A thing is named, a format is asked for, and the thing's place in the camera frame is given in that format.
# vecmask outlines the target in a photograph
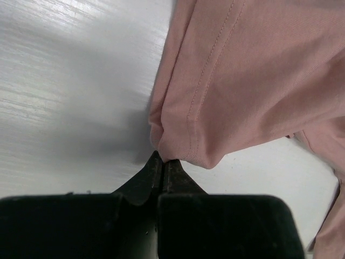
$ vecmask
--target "seam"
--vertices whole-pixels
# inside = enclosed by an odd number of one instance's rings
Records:
[[[217,65],[218,65],[218,61],[219,61],[220,57],[222,56],[223,51],[224,51],[224,49],[225,49],[225,46],[226,46],[227,42],[229,41],[229,39],[231,38],[231,35],[232,35],[232,33],[233,33],[233,31],[234,31],[234,29],[235,29],[235,27],[236,27],[236,24],[238,23],[238,21],[239,21],[241,15],[242,15],[243,8],[244,8],[244,5],[245,5],[245,4],[246,4],[246,1],[243,2],[243,5],[242,5],[242,7],[241,7],[241,11],[240,11],[240,13],[239,13],[239,15],[238,15],[238,17],[237,17],[237,19],[236,19],[234,25],[232,26],[230,32],[229,32],[229,35],[228,35],[228,37],[227,37],[227,39],[226,39],[226,41],[225,41],[225,43],[224,43],[224,45],[223,45],[223,47],[222,47],[222,50],[220,51],[220,53],[219,53],[219,55],[218,55],[218,57],[217,57],[217,60],[216,60],[216,62],[215,62],[215,65],[213,66],[212,72],[211,72],[211,74],[210,74],[210,78],[209,78],[209,80],[208,80],[208,83],[207,83],[207,86],[206,86],[206,89],[205,89],[205,93],[204,93],[204,95],[203,95],[203,97],[202,97],[202,101],[201,101],[201,104],[200,104],[199,109],[198,109],[198,112],[197,112],[197,116],[196,116],[195,122],[198,121],[198,118],[199,118],[199,115],[200,115],[200,111],[201,111],[201,107],[202,107],[203,104],[204,104],[205,97],[206,97],[206,95],[207,95],[207,92],[208,92],[208,89],[209,89],[209,86],[210,86],[210,83],[211,83],[211,79],[212,79],[213,73],[214,73],[214,71],[215,71],[215,69],[216,69],[216,67],[217,67]],[[198,141],[198,136],[197,136],[197,134],[196,134],[196,130],[195,130],[195,135],[196,135],[196,138],[197,138],[196,153],[198,153],[198,150],[199,150],[199,141]]]
[[[182,38],[181,38],[181,41],[180,41],[180,45],[179,45],[179,47],[178,47],[177,54],[176,54],[175,59],[174,59],[174,65],[173,65],[172,68],[171,68],[171,72],[170,72],[170,75],[169,75],[169,80],[168,80],[168,83],[167,83],[166,88],[165,88],[165,91],[164,91],[164,97],[163,97],[162,103],[165,102],[165,99],[166,99],[166,97],[167,97],[168,88],[169,88],[169,85],[170,85],[171,80],[172,80],[173,75],[174,75],[174,71],[175,71],[177,59],[178,59],[178,56],[180,55],[180,52],[181,52],[181,49],[182,49],[182,45],[183,45],[183,42],[184,42],[184,38],[185,38],[185,35],[187,34],[187,30],[188,30],[190,21],[191,21],[191,19],[192,19],[192,16],[193,16],[193,13],[194,13],[196,4],[197,4],[197,1],[195,2],[194,6],[193,6],[191,15],[190,15],[189,20],[188,20],[188,24],[187,24],[187,26],[184,28],[184,32],[183,32],[183,35],[182,35]]]
[[[309,149],[310,149],[314,154],[316,154],[316,152],[315,152],[315,151],[313,150],[313,148],[312,148],[311,142],[310,142],[309,139],[307,138],[306,132],[305,132],[304,130],[302,130],[302,133],[303,133],[304,138],[305,138],[306,141],[307,141],[307,144],[308,144]]]
[[[220,36],[222,35],[222,32],[223,32],[223,30],[224,30],[224,28],[225,28],[225,24],[226,24],[227,20],[229,19],[230,12],[231,12],[231,10],[232,10],[232,7],[233,7],[234,3],[235,3],[235,0],[233,0],[232,4],[231,4],[230,7],[229,7],[229,10],[228,10],[227,15],[226,15],[226,18],[225,18],[225,20],[224,20],[224,22],[223,22],[223,25],[222,25],[222,27],[221,27],[221,29],[220,29],[220,31],[219,31],[219,34],[218,34],[218,36],[217,36],[217,38],[216,38],[216,40],[215,40],[215,43],[214,43],[213,46],[212,46],[211,52],[210,52],[209,56],[207,57],[206,63],[205,63],[205,65],[204,65],[204,67],[203,67],[203,69],[202,69],[202,71],[201,71],[201,75],[200,75],[200,78],[199,78],[199,82],[198,82],[198,85],[197,85],[197,87],[196,87],[196,90],[195,90],[195,93],[194,93],[192,102],[191,102],[190,107],[189,107],[189,110],[188,110],[188,114],[187,114],[187,131],[188,131],[188,136],[189,136],[189,150],[188,150],[188,153],[185,155],[184,159],[187,158],[187,157],[189,156],[190,151],[191,151],[191,142],[192,142],[192,140],[191,140],[190,128],[189,128],[189,127],[190,127],[190,126],[189,126],[189,118],[190,118],[190,113],[191,113],[191,110],[192,110],[192,106],[193,106],[193,104],[194,104],[195,97],[196,97],[196,95],[197,95],[197,93],[198,93],[198,90],[199,90],[199,87],[200,87],[201,80],[202,80],[202,78],[203,78],[203,76],[204,76],[205,69],[206,69],[206,67],[207,67],[207,65],[208,65],[208,63],[209,63],[209,61],[210,61],[210,58],[211,58],[211,56],[212,56],[212,54],[213,54],[213,51],[214,51],[214,49],[215,49],[215,46],[217,45],[217,42],[218,42]]]

